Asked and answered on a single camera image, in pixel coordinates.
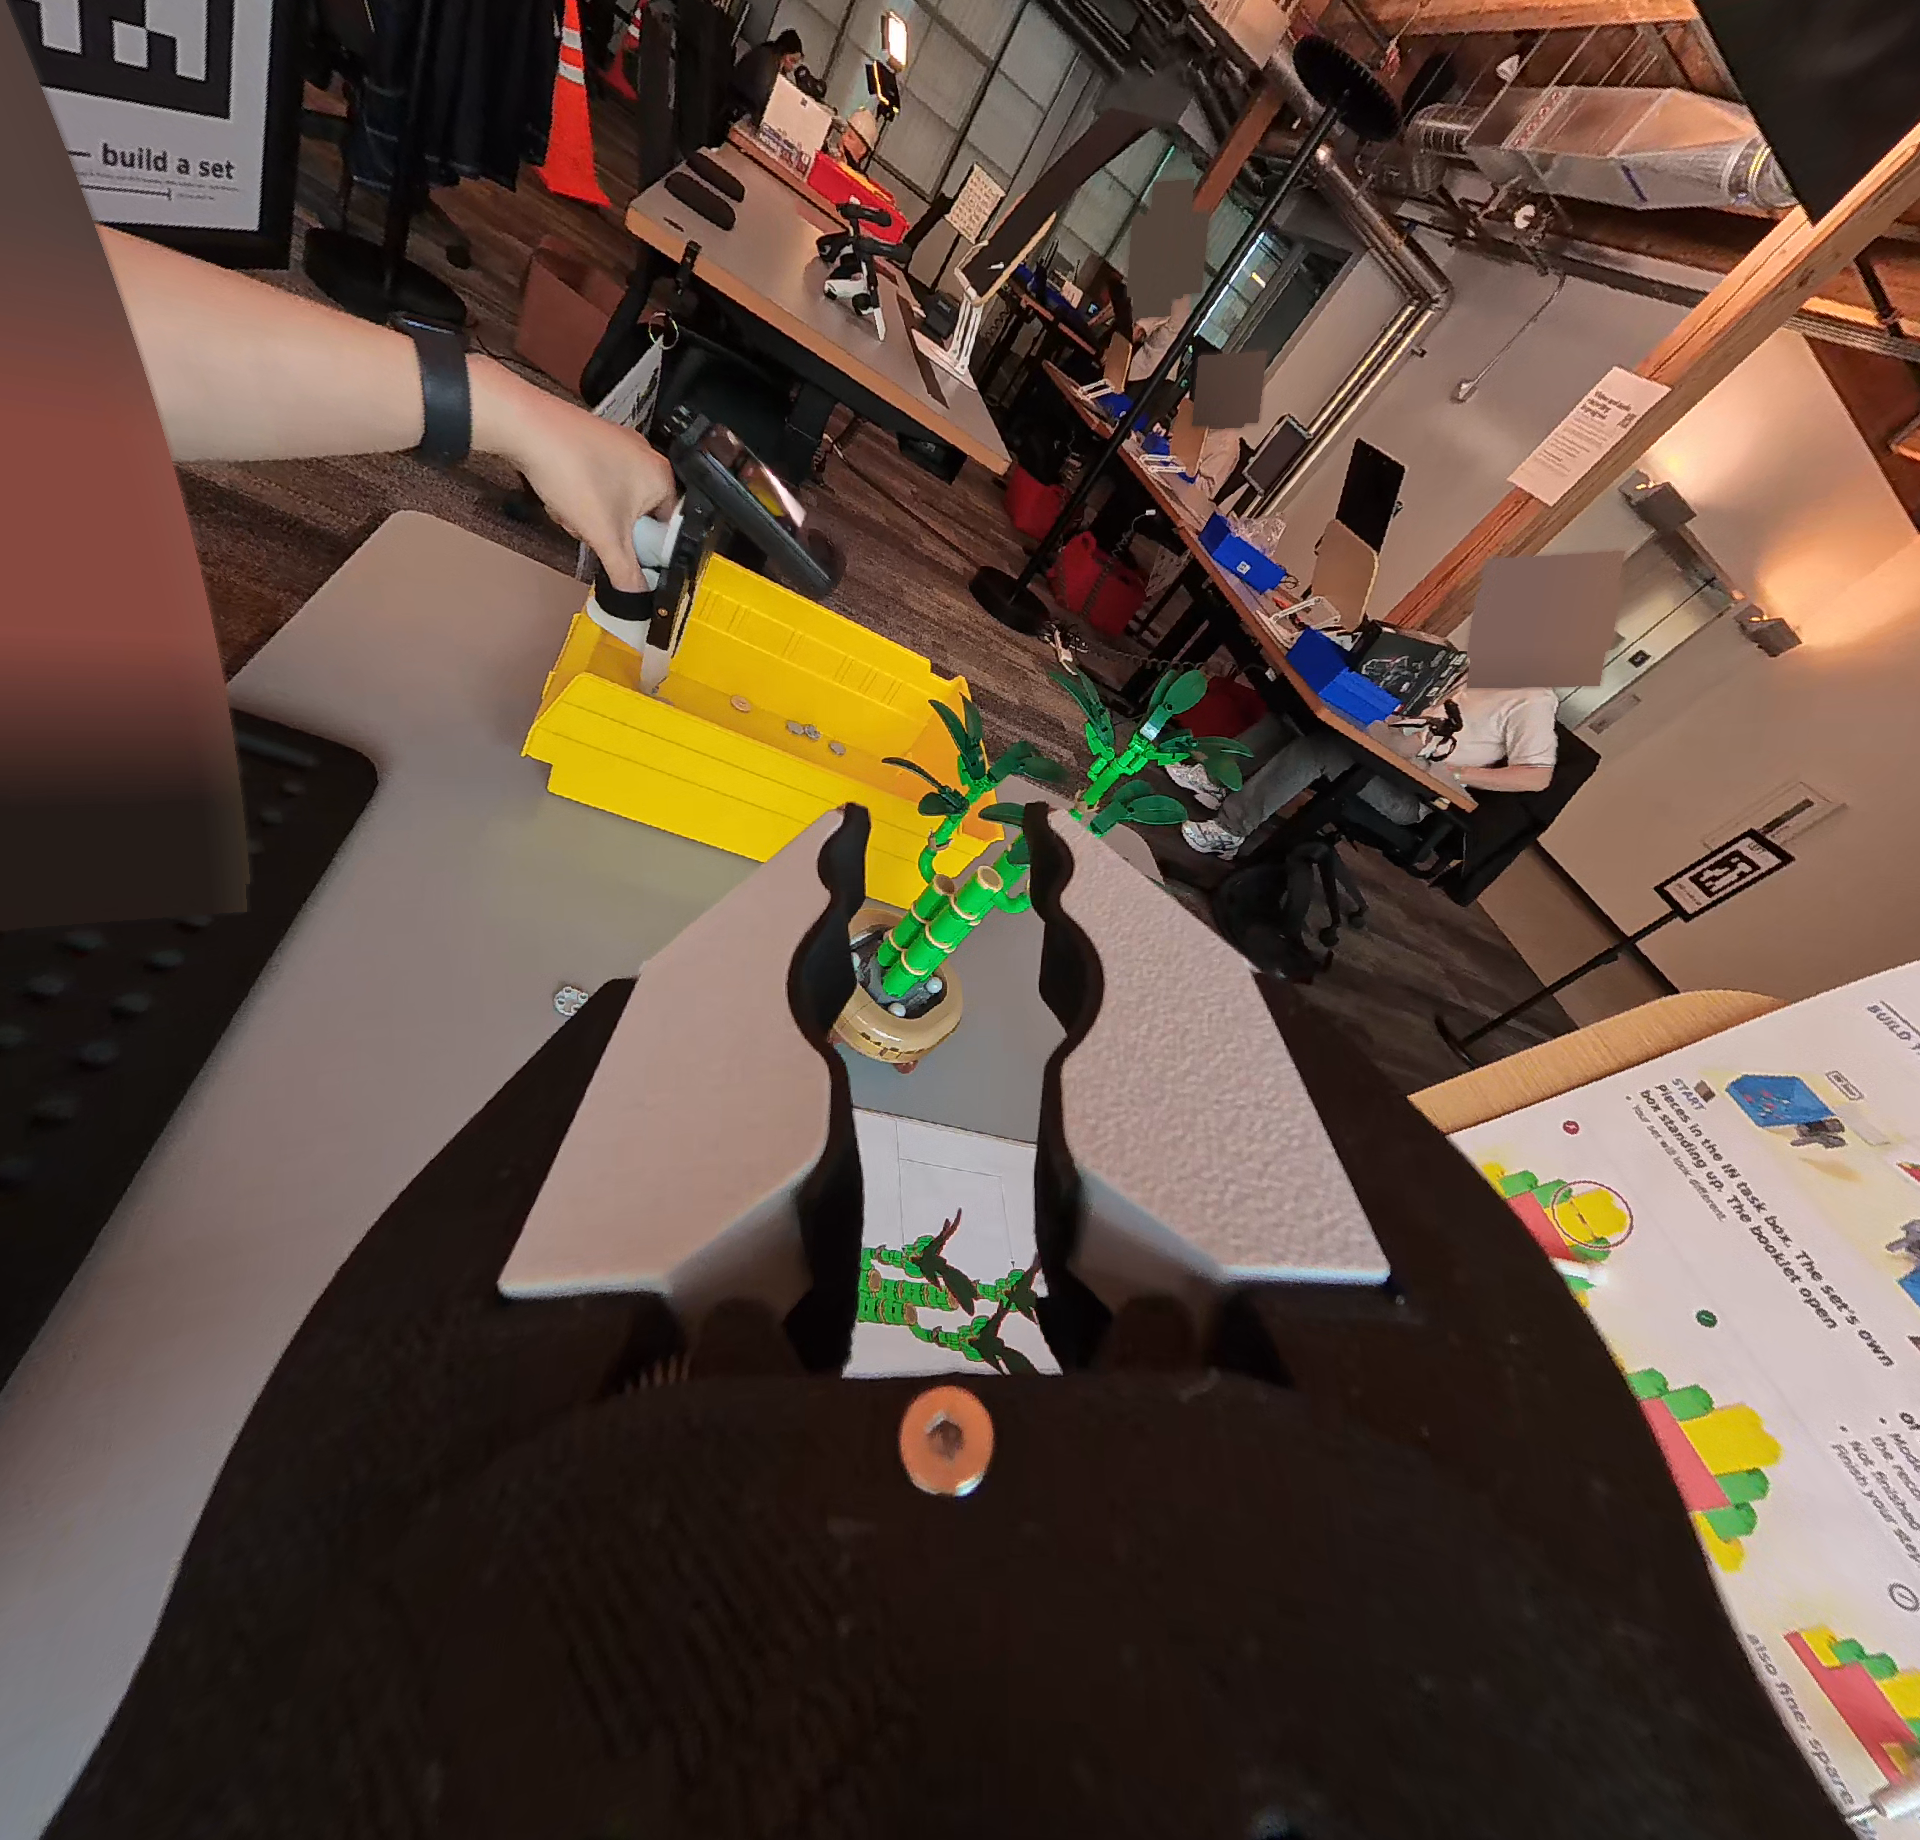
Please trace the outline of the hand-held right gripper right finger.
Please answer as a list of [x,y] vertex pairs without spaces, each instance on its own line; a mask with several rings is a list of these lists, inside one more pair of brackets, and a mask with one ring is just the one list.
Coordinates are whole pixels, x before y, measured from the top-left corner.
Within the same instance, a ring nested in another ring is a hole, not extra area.
[[1062,808],[1024,808],[1042,1065],[1042,1339],[1091,1367],[1140,1302],[1212,1335],[1263,1287],[1378,1291],[1388,1256],[1284,1040],[1272,982]]

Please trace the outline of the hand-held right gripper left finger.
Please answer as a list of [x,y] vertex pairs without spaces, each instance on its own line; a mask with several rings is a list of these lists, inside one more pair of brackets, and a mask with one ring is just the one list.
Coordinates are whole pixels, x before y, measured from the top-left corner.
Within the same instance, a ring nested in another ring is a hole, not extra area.
[[829,808],[651,956],[499,1275],[651,1296],[694,1332],[765,1309],[811,1374],[853,1357],[864,1177],[832,1024],[868,811]]

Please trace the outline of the yellow plastic bin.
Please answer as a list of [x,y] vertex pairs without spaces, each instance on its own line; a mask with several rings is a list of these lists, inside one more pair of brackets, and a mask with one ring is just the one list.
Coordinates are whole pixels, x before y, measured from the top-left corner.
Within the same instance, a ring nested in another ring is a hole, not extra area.
[[[929,704],[958,710],[970,694],[963,678],[724,556],[700,573],[658,697],[638,692],[638,676],[642,654],[587,610],[573,618],[523,746],[557,798],[754,863],[853,801],[868,811],[868,899],[919,898],[925,780],[887,758],[958,772]],[[731,694],[754,711],[736,715]],[[785,722],[814,722],[821,743]],[[828,752],[829,740],[847,758]]]

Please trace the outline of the green lego bamboo plant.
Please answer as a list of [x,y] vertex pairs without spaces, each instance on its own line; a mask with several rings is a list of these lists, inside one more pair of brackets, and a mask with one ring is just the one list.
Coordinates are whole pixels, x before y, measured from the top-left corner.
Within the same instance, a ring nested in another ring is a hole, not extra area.
[[[1091,766],[1068,816],[1095,838],[1118,829],[1187,822],[1185,801],[1157,791],[1149,769],[1204,772],[1214,787],[1236,788],[1248,751],[1187,726],[1187,715],[1208,694],[1205,671],[1164,671],[1128,737],[1118,732],[1106,697],[1086,676],[1075,667],[1048,676],[1084,722]],[[934,775],[911,758],[887,758],[925,780],[919,811],[931,829],[919,858],[922,892],[890,928],[853,935],[854,985],[832,1024],[842,1047],[896,1071],[915,1068],[958,1031],[963,992],[952,964],[959,946],[997,917],[1032,909],[1024,804],[997,801],[998,787],[1006,779],[1042,783],[1066,772],[1030,743],[990,757],[970,697],[958,710],[943,701],[929,705],[948,733],[958,772]]]

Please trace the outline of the person's left forearm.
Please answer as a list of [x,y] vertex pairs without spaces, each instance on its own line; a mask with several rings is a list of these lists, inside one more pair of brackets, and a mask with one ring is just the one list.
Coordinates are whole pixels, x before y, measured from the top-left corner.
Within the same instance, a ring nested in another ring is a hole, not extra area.
[[[411,451],[424,432],[417,354],[389,331],[96,227],[175,463],[346,461]],[[468,368],[474,451],[526,393]]]

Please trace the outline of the lego instruction booklet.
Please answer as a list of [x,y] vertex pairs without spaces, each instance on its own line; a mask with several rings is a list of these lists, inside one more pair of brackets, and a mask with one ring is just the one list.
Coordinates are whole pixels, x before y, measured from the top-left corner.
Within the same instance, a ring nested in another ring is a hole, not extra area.
[[854,1112],[864,1230],[847,1379],[1057,1376],[1035,1145]]

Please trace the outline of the person's left hand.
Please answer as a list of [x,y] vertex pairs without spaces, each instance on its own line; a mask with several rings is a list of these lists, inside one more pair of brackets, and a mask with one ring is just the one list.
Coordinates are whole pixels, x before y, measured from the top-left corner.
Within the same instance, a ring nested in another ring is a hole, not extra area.
[[637,546],[637,530],[674,519],[680,497],[670,463],[631,429],[568,408],[544,393],[526,393],[499,450],[533,485],[551,519],[599,559],[620,595],[653,591],[645,563],[658,563],[663,535]]

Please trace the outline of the long grey desk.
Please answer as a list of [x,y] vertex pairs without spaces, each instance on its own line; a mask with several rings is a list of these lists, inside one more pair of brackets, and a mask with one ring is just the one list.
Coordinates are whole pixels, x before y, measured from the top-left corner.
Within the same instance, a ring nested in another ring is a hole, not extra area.
[[880,296],[883,332],[847,301],[828,299],[818,227],[801,203],[764,170],[746,163],[734,227],[717,227],[662,180],[626,209],[627,234],[670,263],[698,246],[694,278],[743,336],[743,354],[764,368],[785,401],[781,467],[814,473],[835,408],[883,432],[934,440],[952,461],[973,461],[1003,476],[1010,458],[985,401],[963,376],[934,372],[915,343],[900,292]]

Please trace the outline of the black office chair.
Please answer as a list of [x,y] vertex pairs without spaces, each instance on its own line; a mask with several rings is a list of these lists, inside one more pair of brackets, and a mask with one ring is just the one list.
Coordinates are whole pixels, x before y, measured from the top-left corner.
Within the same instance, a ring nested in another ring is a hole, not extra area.
[[1229,876],[1208,902],[1212,930],[1263,977],[1320,981],[1370,902],[1351,880],[1334,831],[1311,834],[1259,866]]

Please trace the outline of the brown cardboard box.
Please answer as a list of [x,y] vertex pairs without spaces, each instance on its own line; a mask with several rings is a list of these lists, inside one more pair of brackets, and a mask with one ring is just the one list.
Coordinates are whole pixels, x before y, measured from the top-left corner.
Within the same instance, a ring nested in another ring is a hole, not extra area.
[[573,396],[626,295],[626,281],[559,239],[533,246],[515,322],[515,354]]

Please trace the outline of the black wrist watch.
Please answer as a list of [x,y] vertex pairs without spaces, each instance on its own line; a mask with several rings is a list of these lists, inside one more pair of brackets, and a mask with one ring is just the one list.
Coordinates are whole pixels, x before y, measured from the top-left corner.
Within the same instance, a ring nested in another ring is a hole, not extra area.
[[424,432],[416,461],[431,467],[453,467],[474,451],[474,390],[468,375],[468,342],[453,326],[416,315],[395,315],[400,332],[417,354]]

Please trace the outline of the light wooden board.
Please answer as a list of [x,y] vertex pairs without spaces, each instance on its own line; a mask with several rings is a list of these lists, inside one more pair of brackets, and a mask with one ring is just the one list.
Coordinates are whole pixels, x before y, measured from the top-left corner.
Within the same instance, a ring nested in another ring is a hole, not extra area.
[[1786,1004],[1741,988],[1699,988],[1613,1014],[1562,1037],[1542,1040],[1508,1061],[1477,1065],[1407,1096],[1438,1132],[1493,1123],[1586,1085],[1724,1036]]

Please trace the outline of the tilted grey monitor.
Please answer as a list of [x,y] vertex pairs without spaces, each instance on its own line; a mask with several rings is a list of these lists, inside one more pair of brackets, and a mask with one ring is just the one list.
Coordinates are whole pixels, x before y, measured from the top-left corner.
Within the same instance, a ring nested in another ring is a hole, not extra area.
[[1162,108],[1106,108],[1048,170],[1010,203],[958,268],[963,295],[985,304],[1032,252],[1081,185],[1146,130],[1164,124]]

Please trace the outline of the large orange traffic cone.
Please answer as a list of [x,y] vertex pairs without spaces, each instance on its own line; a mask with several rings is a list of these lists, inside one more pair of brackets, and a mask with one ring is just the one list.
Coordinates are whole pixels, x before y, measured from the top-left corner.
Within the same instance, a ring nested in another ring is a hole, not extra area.
[[598,212],[611,212],[591,153],[588,66],[580,37],[580,4],[564,0],[557,90],[547,122],[547,149],[533,170],[536,184],[559,196]]

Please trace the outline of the blue plastic bin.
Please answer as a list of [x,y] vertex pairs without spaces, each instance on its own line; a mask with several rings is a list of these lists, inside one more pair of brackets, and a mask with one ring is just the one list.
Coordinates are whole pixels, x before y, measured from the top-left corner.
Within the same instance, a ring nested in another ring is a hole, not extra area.
[[1346,651],[1326,631],[1305,628],[1287,651],[1284,664],[1326,705],[1344,715],[1353,726],[1388,722],[1402,711],[1402,701],[1351,667]]
[[1279,592],[1288,573],[1280,556],[1287,521],[1276,512],[1236,516],[1214,509],[1201,526],[1201,548],[1251,592]]

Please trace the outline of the printed instruction poster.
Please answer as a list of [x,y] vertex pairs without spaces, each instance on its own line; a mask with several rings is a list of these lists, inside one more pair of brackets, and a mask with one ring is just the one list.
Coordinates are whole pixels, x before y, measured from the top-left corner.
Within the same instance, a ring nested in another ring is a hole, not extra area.
[[1813,1776],[1914,1839],[1916,966],[1425,1108],[1611,1349]]

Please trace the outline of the clothes rack with dark clothes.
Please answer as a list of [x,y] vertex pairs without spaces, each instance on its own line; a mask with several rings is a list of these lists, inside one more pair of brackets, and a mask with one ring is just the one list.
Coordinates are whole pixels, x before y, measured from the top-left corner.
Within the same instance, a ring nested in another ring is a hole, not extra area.
[[434,188],[515,188],[547,149],[562,51],[557,0],[315,0],[312,82],[341,82],[335,224],[303,241],[303,275],[371,322],[468,325],[406,259]]

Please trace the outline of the printed tag sign stand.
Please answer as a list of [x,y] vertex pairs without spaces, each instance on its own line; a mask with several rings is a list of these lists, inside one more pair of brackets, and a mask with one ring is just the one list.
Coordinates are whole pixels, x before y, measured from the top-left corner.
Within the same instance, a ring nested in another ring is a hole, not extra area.
[[1716,851],[1703,852],[1699,862],[1670,876],[1667,880],[1656,883],[1654,894],[1663,902],[1663,913],[1656,913],[1634,932],[1619,935],[1604,949],[1590,956],[1586,964],[1573,966],[1572,971],[1542,985],[1536,995],[1524,996],[1522,1002],[1504,1008],[1501,1014],[1493,1014],[1492,1018],[1468,1031],[1450,1024],[1447,1014],[1435,1014],[1435,1036],[1443,1040],[1452,1058],[1472,1065],[1475,1044],[1496,1036],[1524,1014],[1533,1014],[1544,1002],[1555,1000],[1562,988],[1582,982],[1600,968],[1622,961],[1627,953],[1638,956],[1642,949],[1642,941],[1663,932],[1666,928],[1699,923],[1701,917],[1710,917],[1724,902],[1752,892],[1753,885],[1778,876],[1786,866],[1793,866],[1793,856],[1782,845],[1777,845],[1774,835],[1763,831],[1746,831],[1731,841],[1724,841]]

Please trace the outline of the black dotted mat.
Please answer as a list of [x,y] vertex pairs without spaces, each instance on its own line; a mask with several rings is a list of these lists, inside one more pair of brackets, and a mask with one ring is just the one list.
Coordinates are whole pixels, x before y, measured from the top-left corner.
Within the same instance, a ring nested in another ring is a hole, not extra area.
[[360,751],[236,711],[248,905],[3,938],[3,1379],[368,808]]

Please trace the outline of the black framed sign board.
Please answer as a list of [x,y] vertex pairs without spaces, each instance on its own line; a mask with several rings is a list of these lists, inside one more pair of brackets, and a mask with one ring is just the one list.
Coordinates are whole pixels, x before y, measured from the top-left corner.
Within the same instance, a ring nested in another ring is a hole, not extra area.
[[96,224],[291,263],[308,0],[9,5]]

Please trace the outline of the white paper notice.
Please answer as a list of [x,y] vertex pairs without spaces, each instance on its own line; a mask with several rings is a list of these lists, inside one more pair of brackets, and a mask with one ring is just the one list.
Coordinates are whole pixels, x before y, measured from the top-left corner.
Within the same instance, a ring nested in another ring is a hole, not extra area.
[[1546,508],[1559,503],[1666,396],[1667,389],[1663,383],[1629,368],[1611,368],[1518,463],[1508,485]]

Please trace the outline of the silver ventilation duct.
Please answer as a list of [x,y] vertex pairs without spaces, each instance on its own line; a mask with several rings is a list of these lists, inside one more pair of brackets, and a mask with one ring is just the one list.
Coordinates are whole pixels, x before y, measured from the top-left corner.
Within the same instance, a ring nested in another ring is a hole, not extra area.
[[1406,122],[1425,156],[1555,200],[1784,213],[1797,200],[1746,105],[1667,87],[1512,87]]

